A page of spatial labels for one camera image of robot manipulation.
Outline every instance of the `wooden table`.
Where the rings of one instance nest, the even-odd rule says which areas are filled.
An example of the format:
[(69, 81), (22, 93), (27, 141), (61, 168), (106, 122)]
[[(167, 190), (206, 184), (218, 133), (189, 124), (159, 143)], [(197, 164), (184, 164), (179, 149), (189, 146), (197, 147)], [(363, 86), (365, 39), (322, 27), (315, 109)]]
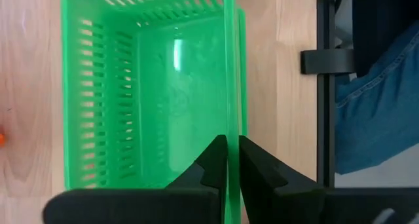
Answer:
[[(247, 12), (249, 137), (316, 178), (316, 0), (239, 0)], [(41, 223), (63, 191), (60, 0), (0, 0), (0, 223)]]

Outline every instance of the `black metal bracket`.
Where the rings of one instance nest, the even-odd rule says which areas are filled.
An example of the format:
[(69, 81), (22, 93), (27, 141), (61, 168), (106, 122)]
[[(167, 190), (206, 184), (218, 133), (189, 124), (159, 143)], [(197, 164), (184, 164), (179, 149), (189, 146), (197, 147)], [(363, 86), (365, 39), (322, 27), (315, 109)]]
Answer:
[(354, 73), (354, 51), (350, 49), (305, 50), (301, 52), (302, 74)]
[(224, 223), (227, 138), (217, 136), (165, 189), (78, 189), (48, 202), (45, 224)]
[(240, 186), (251, 224), (410, 223), (419, 210), (419, 189), (324, 188), (245, 136)]

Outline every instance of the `orange object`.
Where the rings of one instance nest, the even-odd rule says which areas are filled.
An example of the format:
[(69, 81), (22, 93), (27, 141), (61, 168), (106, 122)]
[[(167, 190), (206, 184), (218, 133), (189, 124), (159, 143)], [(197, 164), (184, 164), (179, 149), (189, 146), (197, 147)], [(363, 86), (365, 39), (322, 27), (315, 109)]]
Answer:
[(6, 137), (3, 134), (0, 134), (0, 147), (5, 146), (6, 144)]

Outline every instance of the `blue jeans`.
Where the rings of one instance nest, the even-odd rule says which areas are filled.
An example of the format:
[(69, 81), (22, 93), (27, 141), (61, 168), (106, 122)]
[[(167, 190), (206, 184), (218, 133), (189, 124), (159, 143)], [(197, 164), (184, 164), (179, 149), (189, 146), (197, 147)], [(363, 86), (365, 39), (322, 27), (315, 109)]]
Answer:
[(379, 165), (419, 143), (419, 21), (366, 76), (337, 85), (336, 99), (338, 173)]

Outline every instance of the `basket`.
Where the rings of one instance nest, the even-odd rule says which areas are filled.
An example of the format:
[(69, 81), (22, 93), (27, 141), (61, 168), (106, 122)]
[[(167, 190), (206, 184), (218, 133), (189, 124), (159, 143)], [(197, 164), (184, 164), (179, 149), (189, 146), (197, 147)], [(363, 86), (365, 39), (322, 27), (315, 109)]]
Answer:
[(225, 134), (240, 201), (244, 26), (235, 0), (62, 0), (66, 188), (163, 188)]

